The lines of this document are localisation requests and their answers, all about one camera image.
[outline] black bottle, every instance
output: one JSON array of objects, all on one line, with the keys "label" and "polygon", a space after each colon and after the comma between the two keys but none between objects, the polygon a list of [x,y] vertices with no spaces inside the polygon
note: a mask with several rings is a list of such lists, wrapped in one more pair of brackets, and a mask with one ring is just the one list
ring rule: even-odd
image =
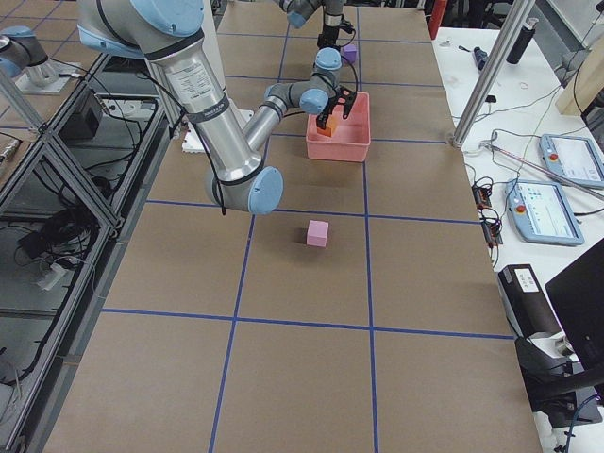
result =
[{"label": "black bottle", "polygon": [[520,35],[518,35],[518,39],[514,43],[510,54],[506,58],[506,61],[510,64],[517,64],[522,58],[522,54],[525,53],[527,47],[529,46],[529,42],[535,34],[535,26],[539,22],[539,19],[531,17],[527,20],[527,23],[523,25],[520,30]]}]

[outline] aluminum pole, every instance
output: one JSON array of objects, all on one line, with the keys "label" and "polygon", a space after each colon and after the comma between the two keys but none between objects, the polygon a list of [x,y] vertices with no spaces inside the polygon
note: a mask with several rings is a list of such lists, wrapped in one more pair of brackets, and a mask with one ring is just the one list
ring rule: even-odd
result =
[{"label": "aluminum pole", "polygon": [[468,100],[468,103],[463,110],[460,122],[455,129],[452,142],[454,146],[461,147],[470,129],[478,116],[480,108],[484,104],[484,100],[489,93],[491,87],[495,83],[495,79],[503,62],[512,50],[513,44],[520,34],[520,29],[526,18],[530,14],[530,10],[535,4],[535,0],[516,0],[512,4],[510,13],[503,23],[503,27],[499,32],[499,36],[493,45],[491,55],[487,60],[487,64],[480,73],[478,82],[474,87],[474,91]]}]

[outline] metal rack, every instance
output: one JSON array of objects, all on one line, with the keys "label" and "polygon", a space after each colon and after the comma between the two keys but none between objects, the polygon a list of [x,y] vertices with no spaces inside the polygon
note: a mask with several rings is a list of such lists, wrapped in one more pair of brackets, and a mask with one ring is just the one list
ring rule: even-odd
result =
[{"label": "metal rack", "polygon": [[[25,444],[24,433],[27,431],[27,436],[32,436],[33,428],[28,426],[36,425],[53,410],[51,401],[56,392],[63,391],[63,380],[70,374],[69,369],[60,370],[64,354],[82,350],[86,343],[86,332],[90,332],[93,314],[98,310],[96,295],[107,279],[102,271],[110,268],[108,262],[112,255],[119,253],[124,225],[133,225],[131,217],[136,213],[137,203],[143,200],[137,193],[137,186],[142,184],[144,170],[150,161],[160,159],[169,141],[164,110],[152,88],[150,92],[153,94],[148,96],[119,97],[116,102],[151,101],[155,103],[155,109],[140,119],[144,123],[144,134],[137,149],[132,150],[128,159],[119,159],[120,168],[113,169],[120,172],[119,189],[111,197],[105,197],[92,182],[90,173],[86,171],[86,166],[91,165],[91,153],[86,151],[91,144],[83,141],[66,144],[59,132],[82,96],[88,95],[92,78],[100,74],[108,60],[107,56],[96,60],[48,122],[22,96],[12,80],[0,71],[0,93],[37,135],[23,160],[0,188],[0,228],[10,226],[4,229],[5,234],[0,235],[0,281],[7,283],[2,283],[4,296],[0,300],[0,348],[6,347],[7,352],[4,355],[0,353],[0,360],[4,358],[5,371],[7,362],[18,362],[14,363],[14,371],[25,375],[21,381],[12,384],[13,394],[18,392],[19,397],[11,399],[10,414],[5,414],[0,423],[0,452],[21,448],[20,445]],[[109,94],[101,93],[100,96],[107,98]],[[103,119],[102,125],[109,137],[115,137],[115,121],[109,117]],[[112,156],[124,154],[128,157],[124,148],[120,149],[116,144],[107,145],[107,137],[105,140],[102,138],[103,130],[99,129],[98,134],[101,135],[97,135],[94,154],[101,160],[111,162]],[[44,174],[46,186],[50,189],[43,187],[41,174]],[[59,188],[59,194],[63,190],[69,193],[95,220],[97,230],[93,240],[89,239],[85,254],[77,237],[79,251],[76,258],[71,257],[73,268],[58,285],[42,290],[35,285],[35,280],[42,278],[42,271],[47,271],[51,263],[39,260],[23,265],[17,262],[16,257],[18,240],[29,229],[39,229],[53,213],[65,209],[52,193],[53,187]],[[28,371],[22,373],[27,362],[30,362]]]}]

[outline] pink cube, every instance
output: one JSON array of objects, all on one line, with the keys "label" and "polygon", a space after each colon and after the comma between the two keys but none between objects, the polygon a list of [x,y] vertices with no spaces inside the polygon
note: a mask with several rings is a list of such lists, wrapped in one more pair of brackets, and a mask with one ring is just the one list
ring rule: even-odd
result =
[{"label": "pink cube", "polygon": [[327,245],[327,231],[329,222],[311,220],[309,222],[309,231],[306,234],[306,245],[314,247],[325,247]]}]

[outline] purple cube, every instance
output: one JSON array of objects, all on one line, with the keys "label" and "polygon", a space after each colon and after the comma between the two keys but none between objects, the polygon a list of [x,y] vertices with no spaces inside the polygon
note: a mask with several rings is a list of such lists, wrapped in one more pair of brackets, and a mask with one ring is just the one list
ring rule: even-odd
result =
[{"label": "purple cube", "polygon": [[350,61],[351,64],[354,64],[357,61],[357,46],[355,44],[347,44],[340,50],[340,54]]}]

